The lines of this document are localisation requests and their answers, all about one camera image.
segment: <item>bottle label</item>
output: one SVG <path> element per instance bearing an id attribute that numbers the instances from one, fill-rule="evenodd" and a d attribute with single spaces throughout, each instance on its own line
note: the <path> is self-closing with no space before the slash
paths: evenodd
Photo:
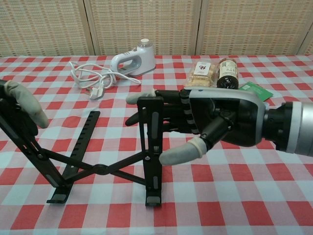
<path id="1" fill-rule="evenodd" d="M 220 77 L 233 76 L 238 79 L 237 64 L 231 60 L 225 60 L 220 64 Z"/>
<path id="2" fill-rule="evenodd" d="M 194 75 L 208 75 L 210 70 L 211 63 L 208 62 L 197 62 L 195 67 Z"/>

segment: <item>green box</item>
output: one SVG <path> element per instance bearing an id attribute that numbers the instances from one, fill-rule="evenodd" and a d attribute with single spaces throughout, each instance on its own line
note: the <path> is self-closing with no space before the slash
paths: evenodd
<path id="1" fill-rule="evenodd" d="M 254 92 L 258 95 L 259 99 L 262 101 L 265 101 L 273 96 L 271 92 L 265 90 L 259 85 L 254 84 L 253 82 L 247 82 L 242 87 L 240 87 L 239 90 Z"/>

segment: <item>power cord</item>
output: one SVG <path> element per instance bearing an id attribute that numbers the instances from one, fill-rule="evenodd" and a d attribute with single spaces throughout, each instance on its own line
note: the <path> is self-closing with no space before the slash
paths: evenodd
<path id="1" fill-rule="evenodd" d="M 75 83 L 82 89 L 86 89 L 87 92 L 86 94 L 88 94 L 90 96 L 90 99 L 98 99 L 100 97 L 103 96 L 104 94 L 104 90 L 110 88 L 113 84 L 116 84 L 116 77 L 121 77 L 127 80 L 130 80 L 131 82 L 134 82 L 136 84 L 141 84 L 141 81 L 139 81 L 138 79 L 132 78 L 132 77 L 127 77 L 122 73 L 119 72 L 113 72 L 112 70 L 102 67 L 100 65 L 97 64 L 84 64 L 84 65 L 79 65 L 75 62 L 69 62 L 70 66 L 71 66 L 71 77 L 74 79 Z M 84 67 L 86 66 L 95 66 L 97 68 L 100 68 L 102 70 L 106 70 L 105 73 L 99 73 L 93 70 L 87 70 L 84 69 Z M 82 74 L 83 72 L 89 72 L 89 73 L 93 73 L 95 74 L 94 77 L 91 78 L 82 78 Z M 85 86 L 81 86 L 80 83 L 82 82 L 89 82 L 92 81 L 91 83 L 85 85 Z"/>

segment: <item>robotic hand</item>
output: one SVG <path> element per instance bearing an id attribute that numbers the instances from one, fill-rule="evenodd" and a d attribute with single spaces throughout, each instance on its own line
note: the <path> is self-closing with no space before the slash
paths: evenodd
<path id="1" fill-rule="evenodd" d="M 256 94 L 231 89 L 188 87 L 179 91 L 152 90 L 126 99 L 136 104 L 142 96 L 164 100 L 163 132 L 200 134 L 180 147 L 160 155 L 163 165 L 201 158 L 218 141 L 254 146 L 262 138 L 276 150 L 313 156 L 313 103 L 287 102 L 266 110 Z M 126 125 L 138 122 L 138 113 Z"/>
<path id="2" fill-rule="evenodd" d="M 16 118 L 21 122 L 24 119 L 29 120 L 30 117 L 31 120 L 41 128 L 48 127 L 48 118 L 43 112 L 40 103 L 32 93 L 21 84 L 11 80 L 0 80 L 0 99 L 0 105 L 17 106 L 17 109 L 22 111 L 19 112 L 19 115 L 22 115 L 23 117 L 15 117 L 17 114 L 6 113 L 8 117 L 11 115 L 9 119 Z M 32 121 L 28 121 L 26 126 L 36 133 L 37 127 L 33 125 Z"/>

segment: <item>steam iron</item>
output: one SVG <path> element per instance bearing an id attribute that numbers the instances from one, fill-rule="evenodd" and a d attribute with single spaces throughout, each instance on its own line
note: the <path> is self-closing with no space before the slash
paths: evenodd
<path id="1" fill-rule="evenodd" d="M 121 63 L 131 61 L 130 64 L 120 67 Z M 156 68 L 156 60 L 153 51 L 153 44 L 149 39 L 141 39 L 137 47 L 128 52 L 113 57 L 110 69 L 124 75 L 140 76 Z"/>

